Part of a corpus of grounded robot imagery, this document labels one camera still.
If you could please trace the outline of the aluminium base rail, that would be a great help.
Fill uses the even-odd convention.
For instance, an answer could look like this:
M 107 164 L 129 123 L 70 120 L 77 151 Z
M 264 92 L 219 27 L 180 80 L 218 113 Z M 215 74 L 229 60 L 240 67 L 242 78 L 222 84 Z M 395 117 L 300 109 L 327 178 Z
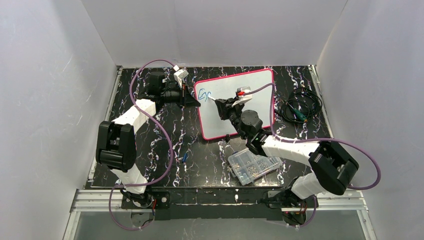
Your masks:
M 135 204 L 119 190 L 83 189 L 76 192 L 64 233 L 65 240 L 75 238 L 82 212 L 110 214 L 156 214 L 157 221 L 178 219 L 267 219 L 278 221 L 278 213 L 318 211 L 355 211 L 367 240 L 375 240 L 368 206 L 363 193 L 347 190 L 343 195 L 319 193 L 295 206 L 273 198 L 280 192 L 276 187 L 159 187 L 151 192 L 152 200 Z

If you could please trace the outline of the pink framed whiteboard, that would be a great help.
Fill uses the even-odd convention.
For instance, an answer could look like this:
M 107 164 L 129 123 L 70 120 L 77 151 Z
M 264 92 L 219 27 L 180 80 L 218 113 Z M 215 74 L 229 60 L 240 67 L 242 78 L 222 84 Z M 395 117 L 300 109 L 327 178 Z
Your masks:
M 255 134 L 274 124 L 274 73 L 261 69 L 194 84 L 205 140 Z

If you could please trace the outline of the blue marker cap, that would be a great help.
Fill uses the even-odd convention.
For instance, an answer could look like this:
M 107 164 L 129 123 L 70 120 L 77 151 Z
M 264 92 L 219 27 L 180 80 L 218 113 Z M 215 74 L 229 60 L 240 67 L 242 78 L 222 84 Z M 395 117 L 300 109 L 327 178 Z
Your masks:
M 181 159 L 181 162 L 182 163 L 185 163 L 186 161 L 187 161 L 187 158 L 188 158 L 188 152 L 186 152 L 184 155 L 183 155 L 183 157 L 182 157 L 182 159 Z

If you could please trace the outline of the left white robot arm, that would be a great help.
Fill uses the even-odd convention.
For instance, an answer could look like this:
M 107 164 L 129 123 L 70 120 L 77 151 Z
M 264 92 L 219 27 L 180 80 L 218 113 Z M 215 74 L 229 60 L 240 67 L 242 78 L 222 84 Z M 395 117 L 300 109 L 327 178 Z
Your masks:
M 183 82 L 188 76 L 186 69 L 179 69 L 172 81 L 164 72 L 151 72 L 133 106 L 113 121 L 103 121 L 99 125 L 96 162 L 114 173 L 131 194 L 142 195 L 148 180 L 136 165 L 136 133 L 153 117 L 164 104 L 175 103 L 181 109 L 200 107 Z

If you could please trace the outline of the clear plastic parts organizer box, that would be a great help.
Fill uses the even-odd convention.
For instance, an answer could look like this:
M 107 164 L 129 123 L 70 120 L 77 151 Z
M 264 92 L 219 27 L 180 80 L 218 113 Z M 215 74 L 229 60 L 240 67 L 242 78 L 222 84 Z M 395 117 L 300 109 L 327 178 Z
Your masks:
M 253 154 L 248 148 L 235 152 L 227 159 L 232 175 L 242 186 L 254 182 L 283 165 L 279 157 Z

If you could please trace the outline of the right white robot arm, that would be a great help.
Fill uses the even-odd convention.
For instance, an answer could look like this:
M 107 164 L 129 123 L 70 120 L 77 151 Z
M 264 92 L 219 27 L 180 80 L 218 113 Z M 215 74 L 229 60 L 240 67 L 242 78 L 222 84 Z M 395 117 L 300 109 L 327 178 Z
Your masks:
M 359 170 L 358 162 L 338 142 L 296 143 L 291 138 L 276 137 L 263 128 L 256 111 L 244 110 L 244 104 L 237 100 L 216 99 L 214 103 L 220 119 L 230 121 L 252 154 L 288 159 L 310 167 L 311 173 L 297 177 L 278 194 L 281 200 L 301 201 L 323 192 L 341 196 Z

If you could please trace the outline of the whiteboard metal stand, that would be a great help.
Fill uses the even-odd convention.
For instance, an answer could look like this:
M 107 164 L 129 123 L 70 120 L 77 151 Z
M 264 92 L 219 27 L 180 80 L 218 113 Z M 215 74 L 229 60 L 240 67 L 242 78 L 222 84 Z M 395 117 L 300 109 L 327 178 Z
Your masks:
M 229 134 L 226 134 L 221 138 L 221 140 L 225 143 L 229 143 L 229 141 L 231 140 L 231 136 Z

